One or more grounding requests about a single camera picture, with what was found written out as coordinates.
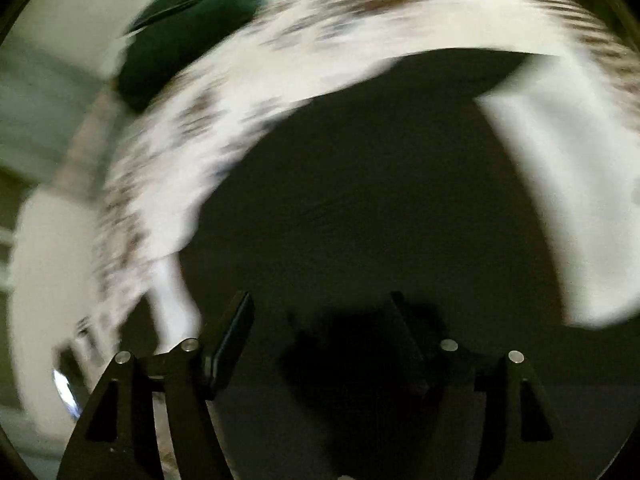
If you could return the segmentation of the black cloth garment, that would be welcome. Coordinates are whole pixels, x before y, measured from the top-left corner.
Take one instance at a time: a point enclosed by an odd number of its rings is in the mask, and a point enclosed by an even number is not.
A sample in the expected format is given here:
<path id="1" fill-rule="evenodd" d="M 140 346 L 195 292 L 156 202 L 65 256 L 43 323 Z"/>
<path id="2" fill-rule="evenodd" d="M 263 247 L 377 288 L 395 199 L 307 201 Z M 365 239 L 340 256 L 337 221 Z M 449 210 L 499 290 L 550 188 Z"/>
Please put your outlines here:
<path id="1" fill-rule="evenodd" d="M 206 327 L 237 292 L 255 305 L 208 406 L 231 478 L 429 479 L 392 292 L 439 307 L 473 351 L 529 360 L 565 434 L 562 479 L 638 477 L 639 310 L 570 322 L 550 224 L 480 106 L 536 61 L 405 56 L 273 120 L 205 197 L 178 284 Z"/>

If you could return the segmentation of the floral cream bed blanket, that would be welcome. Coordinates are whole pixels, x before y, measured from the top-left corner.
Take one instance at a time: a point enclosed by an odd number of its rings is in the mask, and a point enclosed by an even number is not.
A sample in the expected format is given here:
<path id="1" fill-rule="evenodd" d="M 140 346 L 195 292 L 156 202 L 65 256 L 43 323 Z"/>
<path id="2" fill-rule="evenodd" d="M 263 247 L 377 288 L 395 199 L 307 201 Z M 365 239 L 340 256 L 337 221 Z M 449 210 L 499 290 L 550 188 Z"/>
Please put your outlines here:
<path id="1" fill-rule="evenodd" d="M 126 130 L 96 236 L 98 296 L 77 325 L 108 356 L 144 294 L 160 330 L 189 326 L 175 270 L 195 215 L 232 166 L 316 96 L 408 54 L 488 48 L 537 55 L 480 101 L 525 169 L 551 229 L 574 325 L 639 310 L 639 58 L 576 0 L 267 0 L 250 24 L 186 66 Z"/>

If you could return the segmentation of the teal striped curtain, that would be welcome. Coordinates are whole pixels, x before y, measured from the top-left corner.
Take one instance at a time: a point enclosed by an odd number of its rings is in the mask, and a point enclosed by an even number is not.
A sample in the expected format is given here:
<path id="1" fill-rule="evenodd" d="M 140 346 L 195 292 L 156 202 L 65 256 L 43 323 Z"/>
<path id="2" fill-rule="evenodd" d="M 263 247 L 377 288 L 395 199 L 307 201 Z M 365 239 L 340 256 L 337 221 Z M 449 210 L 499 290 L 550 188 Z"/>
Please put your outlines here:
<path id="1" fill-rule="evenodd" d="M 17 36 L 1 44 L 1 167 L 50 183 L 103 81 Z"/>

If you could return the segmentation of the dark green pillow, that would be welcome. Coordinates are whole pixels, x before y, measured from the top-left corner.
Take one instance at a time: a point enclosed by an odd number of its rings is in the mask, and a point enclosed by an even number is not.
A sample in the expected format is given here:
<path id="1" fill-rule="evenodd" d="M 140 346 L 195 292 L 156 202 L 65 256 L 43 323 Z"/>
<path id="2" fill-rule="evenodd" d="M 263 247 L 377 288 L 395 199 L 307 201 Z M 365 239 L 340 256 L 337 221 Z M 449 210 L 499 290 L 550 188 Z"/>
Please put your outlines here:
<path id="1" fill-rule="evenodd" d="M 262 0 L 153 0 L 129 26 L 117 80 L 130 110 L 143 112 L 186 66 L 249 23 Z"/>

